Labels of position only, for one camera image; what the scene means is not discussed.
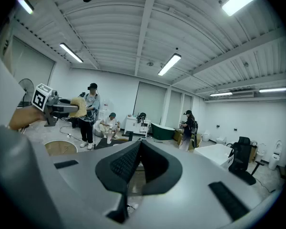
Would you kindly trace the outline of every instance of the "green bathtub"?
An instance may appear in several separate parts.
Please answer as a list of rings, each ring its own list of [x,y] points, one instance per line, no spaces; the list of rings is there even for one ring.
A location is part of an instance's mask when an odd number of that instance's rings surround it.
[[[152,123],[152,130],[154,138],[158,140],[170,140],[175,132],[173,128],[155,123]]]

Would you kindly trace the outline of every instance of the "shirt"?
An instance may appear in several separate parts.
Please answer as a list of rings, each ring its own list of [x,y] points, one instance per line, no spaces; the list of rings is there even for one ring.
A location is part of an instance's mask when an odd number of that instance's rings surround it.
[[[110,117],[107,117],[106,119],[103,120],[103,122],[107,125],[111,125],[111,127],[118,126],[118,120],[114,118],[113,120],[110,120]]]
[[[191,129],[193,127],[194,120],[188,118],[185,124],[187,124],[187,126],[184,128],[184,134],[186,136],[191,136],[192,135]]]
[[[94,107],[93,110],[88,110],[87,115],[80,117],[83,121],[86,122],[94,122],[96,119],[96,115],[98,114],[99,108],[100,108],[100,96],[95,95],[95,96],[90,96],[90,94],[86,94],[84,96],[84,99],[86,101],[87,108],[88,107]]]

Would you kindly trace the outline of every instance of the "black cap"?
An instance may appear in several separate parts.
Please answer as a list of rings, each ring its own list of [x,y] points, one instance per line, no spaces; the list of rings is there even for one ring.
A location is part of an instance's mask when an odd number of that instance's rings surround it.
[[[90,88],[97,89],[97,84],[91,83],[90,86],[88,86],[88,90],[90,90]]]

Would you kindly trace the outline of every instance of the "white cabinet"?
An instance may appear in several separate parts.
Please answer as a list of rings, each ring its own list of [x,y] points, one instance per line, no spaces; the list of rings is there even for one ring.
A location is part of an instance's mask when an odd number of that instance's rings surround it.
[[[138,120],[135,117],[127,117],[124,134],[127,131],[130,131],[136,134],[142,134],[147,136],[148,127],[150,124],[151,124],[150,120],[144,120],[143,124],[143,121],[138,123]]]

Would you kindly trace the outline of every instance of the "ceiling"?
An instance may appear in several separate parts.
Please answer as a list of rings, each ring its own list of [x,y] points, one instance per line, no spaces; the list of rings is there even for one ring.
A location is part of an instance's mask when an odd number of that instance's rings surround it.
[[[218,91],[286,86],[286,32],[266,0],[255,0],[231,17],[219,0],[30,3],[34,13],[18,8],[17,26],[71,67],[146,78],[207,99]],[[66,54],[62,42],[84,63]],[[158,76],[174,53],[181,60]]]

